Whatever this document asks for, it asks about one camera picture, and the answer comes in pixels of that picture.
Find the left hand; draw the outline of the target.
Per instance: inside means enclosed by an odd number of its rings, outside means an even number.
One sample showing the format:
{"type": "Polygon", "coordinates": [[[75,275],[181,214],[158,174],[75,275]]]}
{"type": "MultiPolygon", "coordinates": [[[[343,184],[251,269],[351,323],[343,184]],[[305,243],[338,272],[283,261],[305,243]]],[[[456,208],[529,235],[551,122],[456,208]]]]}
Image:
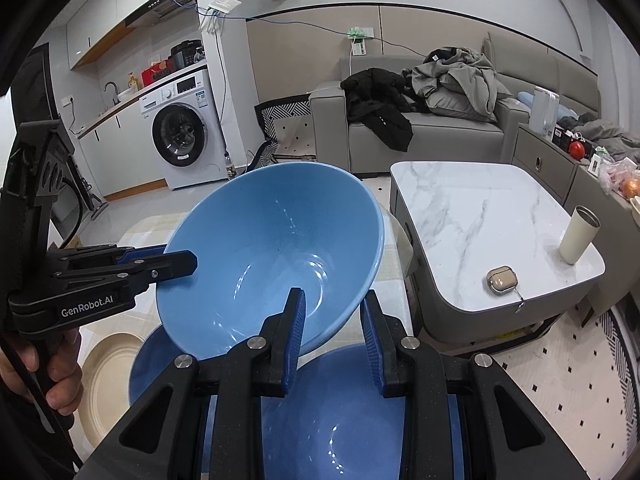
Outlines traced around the left hand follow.
{"type": "MultiPolygon", "coordinates": [[[[71,415],[77,410],[84,393],[81,383],[82,370],[77,362],[80,344],[81,336],[78,329],[66,330],[47,366],[53,386],[47,391],[46,399],[50,408],[62,416],[71,415]]],[[[4,352],[1,352],[1,378],[12,392],[29,401],[32,400],[24,382],[4,352]]]]}

